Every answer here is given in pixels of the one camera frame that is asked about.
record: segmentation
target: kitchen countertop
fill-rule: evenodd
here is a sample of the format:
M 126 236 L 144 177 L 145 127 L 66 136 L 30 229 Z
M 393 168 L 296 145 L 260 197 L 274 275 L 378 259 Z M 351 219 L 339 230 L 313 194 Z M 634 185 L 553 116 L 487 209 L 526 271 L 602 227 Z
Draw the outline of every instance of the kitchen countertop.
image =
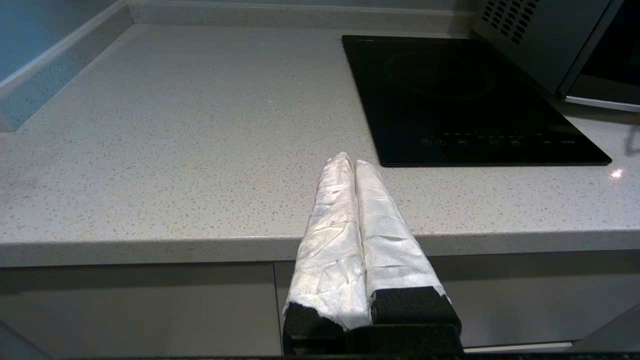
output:
M 343 33 L 129 28 L 0 134 L 0 266 L 294 259 L 324 161 L 378 163 Z M 640 129 L 569 120 L 611 165 L 379 169 L 427 255 L 640 249 Z

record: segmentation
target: speckled countertop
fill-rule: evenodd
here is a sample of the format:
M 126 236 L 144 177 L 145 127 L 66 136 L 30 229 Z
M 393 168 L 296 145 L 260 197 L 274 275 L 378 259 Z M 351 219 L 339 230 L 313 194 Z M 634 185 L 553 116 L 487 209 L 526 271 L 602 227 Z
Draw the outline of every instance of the speckled countertop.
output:
M 0 134 L 0 266 L 294 259 L 324 161 L 377 163 L 342 33 L 131 27 Z M 637 129 L 569 119 L 613 164 L 381 168 L 427 254 L 640 249 Z

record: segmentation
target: black glass cooktop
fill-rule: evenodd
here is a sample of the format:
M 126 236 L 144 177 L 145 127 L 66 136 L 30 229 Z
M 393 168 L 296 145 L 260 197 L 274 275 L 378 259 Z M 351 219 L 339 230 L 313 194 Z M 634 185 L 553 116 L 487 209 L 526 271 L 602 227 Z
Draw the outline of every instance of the black glass cooktop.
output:
M 611 162 L 480 41 L 344 35 L 342 44 L 385 167 Z

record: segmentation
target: microwave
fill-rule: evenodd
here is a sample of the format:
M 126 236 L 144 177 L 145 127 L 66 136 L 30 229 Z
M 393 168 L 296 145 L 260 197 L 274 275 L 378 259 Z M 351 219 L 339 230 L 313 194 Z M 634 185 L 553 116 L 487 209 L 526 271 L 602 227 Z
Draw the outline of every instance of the microwave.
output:
M 472 29 L 559 99 L 640 112 L 640 0 L 483 0 Z

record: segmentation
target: white cloth wrapping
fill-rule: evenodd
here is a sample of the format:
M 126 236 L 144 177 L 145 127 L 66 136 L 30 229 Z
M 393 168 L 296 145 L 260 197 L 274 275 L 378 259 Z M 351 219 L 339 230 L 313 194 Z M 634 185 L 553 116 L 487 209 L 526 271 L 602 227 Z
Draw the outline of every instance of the white cloth wrapping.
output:
M 370 323 L 354 175 L 345 152 L 324 164 L 285 316 L 291 302 L 313 307 L 345 330 Z
M 398 211 L 380 173 L 356 161 L 356 194 L 367 271 L 367 298 L 378 289 L 433 286 L 445 295 L 431 263 Z

